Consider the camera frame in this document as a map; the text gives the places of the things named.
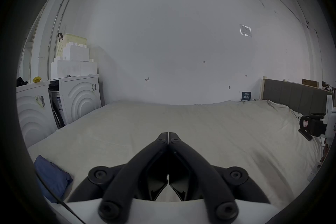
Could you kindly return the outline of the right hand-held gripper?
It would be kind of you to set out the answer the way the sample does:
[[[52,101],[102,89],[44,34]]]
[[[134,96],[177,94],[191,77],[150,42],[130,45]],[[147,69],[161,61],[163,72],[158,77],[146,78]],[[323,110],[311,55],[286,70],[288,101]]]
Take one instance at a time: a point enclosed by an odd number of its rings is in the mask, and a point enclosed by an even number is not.
[[[307,140],[312,137],[321,137],[325,143],[331,146],[336,132],[336,108],[333,106],[331,95],[327,95],[325,113],[311,113],[302,116],[299,121],[299,133]]]

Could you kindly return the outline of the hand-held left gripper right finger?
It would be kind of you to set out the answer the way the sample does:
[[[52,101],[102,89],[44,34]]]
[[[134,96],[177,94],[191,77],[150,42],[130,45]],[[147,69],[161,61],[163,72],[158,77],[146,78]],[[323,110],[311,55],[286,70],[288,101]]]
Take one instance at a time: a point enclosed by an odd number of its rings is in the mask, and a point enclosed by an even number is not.
[[[168,139],[169,185],[181,201],[203,200],[210,223],[233,223],[240,211],[236,200],[271,204],[244,168],[211,165],[176,133]]]

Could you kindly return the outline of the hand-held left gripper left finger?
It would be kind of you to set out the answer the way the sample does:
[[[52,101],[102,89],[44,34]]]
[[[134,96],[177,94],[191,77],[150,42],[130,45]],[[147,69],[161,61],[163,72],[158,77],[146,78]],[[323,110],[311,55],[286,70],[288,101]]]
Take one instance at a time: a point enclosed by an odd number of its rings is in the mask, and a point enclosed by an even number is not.
[[[155,201],[166,187],[168,132],[143,148],[128,163],[93,167],[68,202],[102,199],[98,216],[109,224],[127,222],[134,198]]]

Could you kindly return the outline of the person's right hand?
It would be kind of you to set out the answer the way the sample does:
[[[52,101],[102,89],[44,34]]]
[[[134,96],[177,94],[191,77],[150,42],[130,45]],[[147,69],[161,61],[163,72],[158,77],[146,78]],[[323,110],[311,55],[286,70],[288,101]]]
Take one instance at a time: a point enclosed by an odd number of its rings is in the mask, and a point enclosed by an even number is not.
[[[328,145],[328,143],[327,143],[327,140],[325,139],[325,140],[324,140],[324,143],[323,143],[323,155],[322,155],[322,157],[321,157],[320,163],[323,163],[323,162],[324,162],[324,160],[325,160],[325,158],[326,158],[328,152],[329,152],[329,145]]]

